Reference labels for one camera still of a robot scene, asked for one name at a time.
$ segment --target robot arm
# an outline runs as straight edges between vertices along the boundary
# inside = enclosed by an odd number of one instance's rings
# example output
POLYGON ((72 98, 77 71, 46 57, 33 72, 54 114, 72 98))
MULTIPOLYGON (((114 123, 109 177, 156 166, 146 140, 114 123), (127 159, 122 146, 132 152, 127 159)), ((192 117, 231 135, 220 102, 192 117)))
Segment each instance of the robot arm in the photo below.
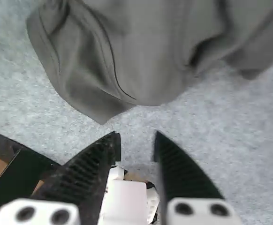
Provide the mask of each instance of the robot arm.
POLYGON ((0 209, 0 225, 148 225, 160 204, 163 225, 241 225, 201 168, 174 142, 156 134, 154 161, 160 190, 125 180, 112 169, 119 136, 111 133, 84 149, 32 196, 0 209))

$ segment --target white plastic part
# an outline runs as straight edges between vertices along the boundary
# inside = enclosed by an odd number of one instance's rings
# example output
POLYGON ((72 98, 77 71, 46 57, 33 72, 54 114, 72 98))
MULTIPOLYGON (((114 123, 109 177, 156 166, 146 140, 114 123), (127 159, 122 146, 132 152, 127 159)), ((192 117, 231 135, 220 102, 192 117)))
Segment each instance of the white plastic part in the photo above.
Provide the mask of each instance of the white plastic part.
POLYGON ((147 225, 146 184, 110 181, 100 223, 104 225, 147 225))
POLYGON ((221 199, 196 199, 196 198, 175 198, 167 206, 168 225, 242 225, 242 222, 234 209, 221 199), (192 213, 184 215, 177 212, 179 204, 186 204, 191 207, 192 213), (211 211, 213 205, 220 205, 226 208, 228 216, 214 215, 211 211))
POLYGON ((159 194, 154 187, 147 189, 147 224, 152 223, 159 206, 159 194))
POLYGON ((124 172, 125 172, 125 170, 119 166, 111 168, 109 170, 106 188, 108 189, 109 182, 112 180, 123 180, 124 179, 124 172))
POLYGON ((0 208, 0 225, 54 225, 53 214, 59 210, 68 212, 68 219, 63 225, 80 225, 79 211, 76 205, 31 199, 17 199, 3 205, 0 208), (27 207, 34 209, 33 215, 27 220, 19 220, 18 213, 27 207))

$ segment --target screw hole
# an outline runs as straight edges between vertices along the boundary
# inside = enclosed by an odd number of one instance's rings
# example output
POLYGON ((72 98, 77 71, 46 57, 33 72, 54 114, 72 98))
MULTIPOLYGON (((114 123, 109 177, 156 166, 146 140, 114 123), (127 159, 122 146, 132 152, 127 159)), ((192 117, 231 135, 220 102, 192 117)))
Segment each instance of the screw hole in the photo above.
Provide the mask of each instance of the screw hole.
POLYGON ((34 208, 33 207, 25 207, 23 209, 21 209, 17 215, 16 215, 16 219, 18 221, 26 221, 29 220, 33 217, 34 215, 34 208))
POLYGON ((55 225, 63 225, 68 221, 69 217, 70 214, 68 211, 58 210, 52 215, 51 221, 55 225))
POLYGON ((175 210, 176 210, 176 212, 183 214, 183 215, 193 214, 193 209, 188 204, 185 204, 185 203, 177 204, 175 210))
POLYGON ((220 204, 213 204, 211 206, 211 212, 214 215, 221 216, 221 217, 227 217, 229 216, 229 212, 226 207, 220 204))

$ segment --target gray fabric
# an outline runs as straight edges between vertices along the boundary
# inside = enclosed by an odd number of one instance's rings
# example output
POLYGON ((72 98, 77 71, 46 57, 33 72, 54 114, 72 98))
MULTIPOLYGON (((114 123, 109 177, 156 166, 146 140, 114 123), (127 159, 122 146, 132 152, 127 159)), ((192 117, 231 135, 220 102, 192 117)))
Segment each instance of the gray fabric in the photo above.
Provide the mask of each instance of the gray fabric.
POLYGON ((150 158, 154 132, 161 130, 203 167, 245 225, 273 225, 273 67, 249 82, 213 64, 175 101, 136 106, 100 126, 48 80, 25 29, 37 4, 0 0, 1 134, 64 163, 116 130, 121 165, 156 182, 150 158))
POLYGON ((218 59, 248 78, 273 61, 273 0, 47 0, 27 26, 57 92, 99 123, 174 100, 218 59))

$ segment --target gray carpet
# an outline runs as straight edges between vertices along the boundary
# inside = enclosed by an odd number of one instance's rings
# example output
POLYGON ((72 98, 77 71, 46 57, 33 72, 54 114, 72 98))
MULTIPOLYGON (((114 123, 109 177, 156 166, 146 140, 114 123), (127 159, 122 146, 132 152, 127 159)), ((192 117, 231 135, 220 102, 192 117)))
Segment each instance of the gray carpet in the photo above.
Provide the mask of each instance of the gray carpet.
POLYGON ((32 0, 0 0, 0 133, 64 163, 110 131, 122 136, 122 165, 156 180, 156 129, 186 149, 246 225, 273 225, 273 67, 246 81, 219 62, 176 101, 142 107, 104 126, 61 99, 32 49, 32 0))

